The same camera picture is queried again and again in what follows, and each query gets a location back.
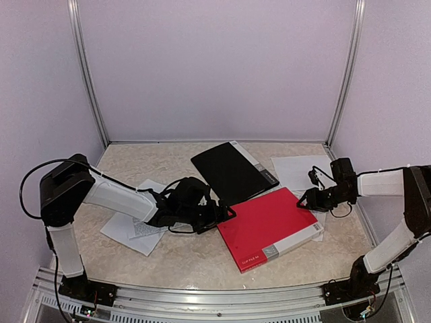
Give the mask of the red clip file folder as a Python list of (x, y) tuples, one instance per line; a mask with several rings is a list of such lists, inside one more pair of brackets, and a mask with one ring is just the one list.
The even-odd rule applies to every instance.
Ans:
[(236, 217), (218, 225), (238, 270), (250, 271), (319, 237), (324, 228), (286, 187), (234, 205)]

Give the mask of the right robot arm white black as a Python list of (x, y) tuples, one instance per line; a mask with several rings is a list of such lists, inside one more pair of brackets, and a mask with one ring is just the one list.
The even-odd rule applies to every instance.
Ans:
[(361, 204), (373, 229), (389, 228), (375, 247), (353, 265), (344, 291), (358, 299), (377, 282), (381, 273), (406, 257), (430, 234), (430, 166), (400, 166), (356, 173), (350, 158), (330, 163), (331, 187), (318, 186), (317, 168), (308, 173), (314, 187), (305, 191), (299, 209), (332, 212), (342, 203)]

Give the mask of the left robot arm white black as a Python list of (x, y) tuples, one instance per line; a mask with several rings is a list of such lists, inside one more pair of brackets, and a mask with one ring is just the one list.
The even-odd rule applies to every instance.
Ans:
[(51, 163), (55, 168), (40, 179), (40, 216), (57, 262), (68, 278), (67, 286), (80, 299), (94, 293), (93, 282), (84, 277), (86, 270), (73, 226), (82, 205), (122, 213), (152, 227), (189, 225), (192, 234), (203, 234), (236, 216), (224, 201), (212, 199), (211, 188), (195, 177), (181, 178), (157, 191), (114, 179), (79, 153)]

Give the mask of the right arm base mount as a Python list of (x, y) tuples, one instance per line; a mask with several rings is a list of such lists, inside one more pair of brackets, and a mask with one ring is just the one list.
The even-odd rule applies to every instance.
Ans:
[(321, 289), (326, 306), (346, 303), (380, 293), (378, 283), (353, 286), (349, 279), (340, 281), (332, 279), (328, 283), (323, 284)]

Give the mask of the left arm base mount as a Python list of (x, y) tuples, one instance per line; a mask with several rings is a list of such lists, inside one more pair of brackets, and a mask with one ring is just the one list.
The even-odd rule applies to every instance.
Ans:
[(90, 280), (86, 273), (72, 278), (63, 276), (59, 287), (60, 295), (108, 307), (113, 306), (117, 291), (116, 285)]

